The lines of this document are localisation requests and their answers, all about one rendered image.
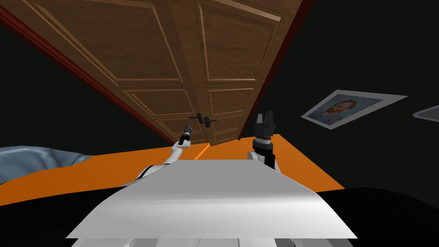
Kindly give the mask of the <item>brown wooden door leaf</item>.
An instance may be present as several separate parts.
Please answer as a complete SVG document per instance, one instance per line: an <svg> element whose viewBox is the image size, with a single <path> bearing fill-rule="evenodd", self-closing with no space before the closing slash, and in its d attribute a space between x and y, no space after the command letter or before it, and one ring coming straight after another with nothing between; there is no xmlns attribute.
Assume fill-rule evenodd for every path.
<svg viewBox="0 0 439 247"><path fill-rule="evenodd" d="M303 0L180 0L182 44L211 145L236 140Z"/></svg>
<svg viewBox="0 0 439 247"><path fill-rule="evenodd" d="M0 0L0 5L165 136L206 143L167 0Z"/></svg>

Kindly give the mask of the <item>grey framed picture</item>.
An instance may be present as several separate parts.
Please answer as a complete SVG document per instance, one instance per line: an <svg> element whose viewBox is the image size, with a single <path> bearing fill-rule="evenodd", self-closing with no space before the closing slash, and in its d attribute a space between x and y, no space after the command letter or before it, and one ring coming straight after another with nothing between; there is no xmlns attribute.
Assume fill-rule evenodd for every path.
<svg viewBox="0 0 439 247"><path fill-rule="evenodd" d="M418 111L413 114L413 117L439 122L439 105L429 107L425 110Z"/></svg>

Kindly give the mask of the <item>framed portrait painting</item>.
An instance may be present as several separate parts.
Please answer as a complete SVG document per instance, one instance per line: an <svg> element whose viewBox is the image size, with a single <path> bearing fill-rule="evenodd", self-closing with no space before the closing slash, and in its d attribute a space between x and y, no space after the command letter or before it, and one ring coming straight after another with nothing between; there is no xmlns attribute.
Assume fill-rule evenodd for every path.
<svg viewBox="0 0 439 247"><path fill-rule="evenodd" d="M404 98L406 96L336 90L302 118L333 130Z"/></svg>

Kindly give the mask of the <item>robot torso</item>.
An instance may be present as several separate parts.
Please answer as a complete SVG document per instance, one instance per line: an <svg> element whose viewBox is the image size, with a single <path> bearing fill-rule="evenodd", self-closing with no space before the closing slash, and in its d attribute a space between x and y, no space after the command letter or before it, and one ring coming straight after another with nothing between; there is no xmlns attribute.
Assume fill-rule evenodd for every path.
<svg viewBox="0 0 439 247"><path fill-rule="evenodd" d="M317 193L256 160L178 160L105 199L69 237L356 236Z"/></svg>

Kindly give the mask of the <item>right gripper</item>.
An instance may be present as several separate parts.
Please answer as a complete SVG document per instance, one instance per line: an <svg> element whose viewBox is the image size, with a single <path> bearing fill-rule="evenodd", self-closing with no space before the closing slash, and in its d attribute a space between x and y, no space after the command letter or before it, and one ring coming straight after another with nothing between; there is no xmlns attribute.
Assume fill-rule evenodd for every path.
<svg viewBox="0 0 439 247"><path fill-rule="evenodd" d="M255 127L254 130L255 130L256 138L263 140L271 140L271 137L274 135L274 130L276 129L273 112L266 111L264 120L263 120L263 115L258 114L254 127Z"/></svg>

